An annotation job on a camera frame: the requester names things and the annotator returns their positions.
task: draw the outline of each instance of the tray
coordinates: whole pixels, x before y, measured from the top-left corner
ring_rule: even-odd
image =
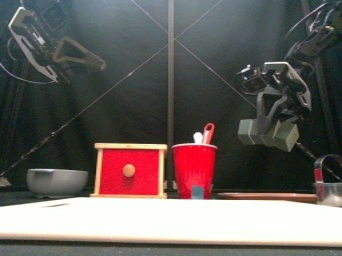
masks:
[[[315,194],[298,193],[218,193],[220,199],[228,200],[286,200],[292,202],[315,203]]]

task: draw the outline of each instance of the box knob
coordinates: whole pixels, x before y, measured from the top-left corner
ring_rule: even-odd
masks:
[[[135,166],[132,164],[127,164],[124,167],[123,167],[123,175],[129,178],[132,177],[135,174]]]

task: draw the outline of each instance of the metal bowl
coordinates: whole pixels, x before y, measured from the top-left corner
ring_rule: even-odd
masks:
[[[65,198],[81,192],[88,172],[64,169],[28,169],[26,186],[38,198]]]

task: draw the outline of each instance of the red drawer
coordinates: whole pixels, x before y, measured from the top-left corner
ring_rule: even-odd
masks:
[[[96,143],[92,196],[163,197],[165,145]]]

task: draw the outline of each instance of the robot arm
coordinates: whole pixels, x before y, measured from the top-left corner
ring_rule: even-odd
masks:
[[[320,22],[322,10],[331,6]],[[318,11],[314,29],[308,37],[291,47],[284,62],[266,62],[262,70],[247,66],[238,73],[242,91],[256,95],[256,118],[240,120],[239,124],[238,137],[244,145],[260,144],[290,152],[296,143],[295,121],[311,111],[311,95],[304,83],[312,72],[310,63],[339,39],[342,1],[322,4],[300,22]]]
[[[68,83],[79,67],[104,70],[105,62],[73,39],[53,38],[33,11],[20,7],[8,28],[29,63],[52,81]]]

